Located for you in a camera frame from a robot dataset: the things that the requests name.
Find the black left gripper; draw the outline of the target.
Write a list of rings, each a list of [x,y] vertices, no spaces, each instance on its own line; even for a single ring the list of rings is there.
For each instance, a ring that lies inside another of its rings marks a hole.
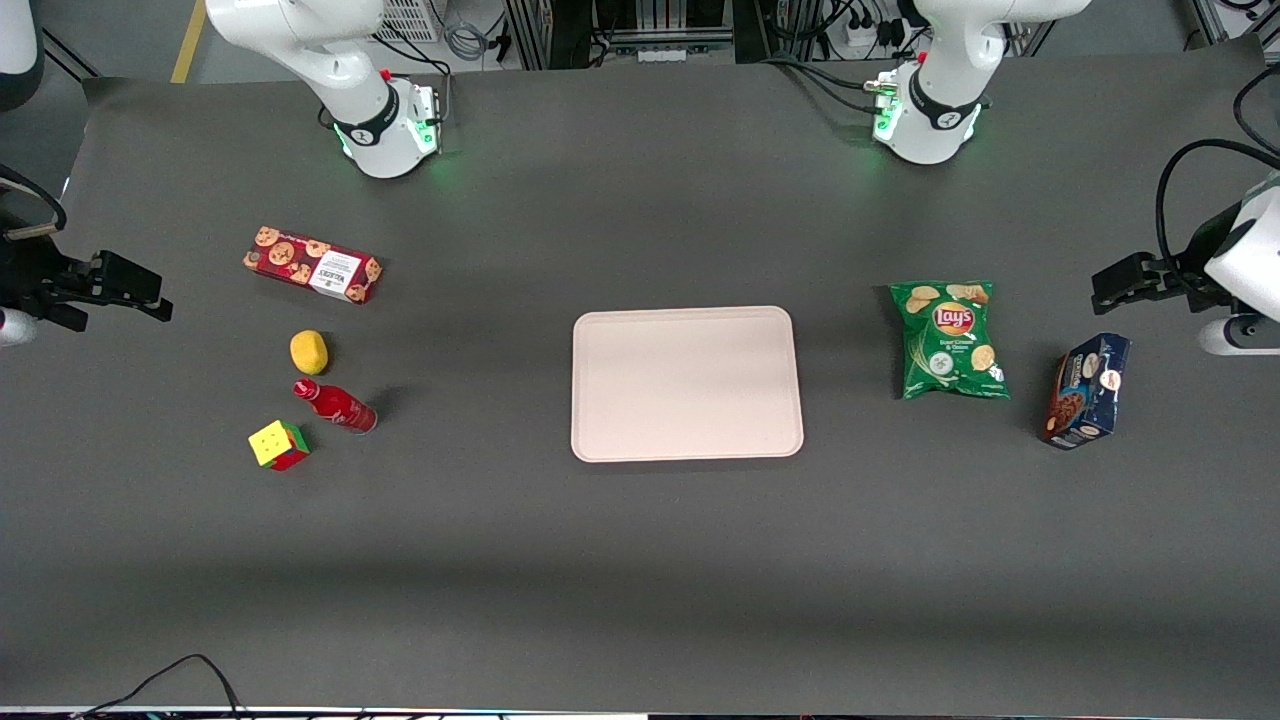
[[[1202,223],[1187,247],[1171,252],[1167,222],[1160,215],[1160,255],[1133,254],[1091,277],[1093,314],[1139,301],[1160,301],[1167,293],[1185,299],[1190,313],[1229,307],[1229,290],[1208,274],[1208,261],[1228,243],[1238,213],[1221,211]]]

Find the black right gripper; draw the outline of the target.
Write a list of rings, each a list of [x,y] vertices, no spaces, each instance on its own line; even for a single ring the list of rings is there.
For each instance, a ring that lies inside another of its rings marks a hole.
[[[38,313],[41,322],[83,333],[90,315],[78,302],[90,301],[88,265],[63,254],[51,237],[1,242],[4,307]],[[163,277],[111,251],[92,259],[92,302],[132,307],[159,322],[170,322],[173,302],[161,296]]]

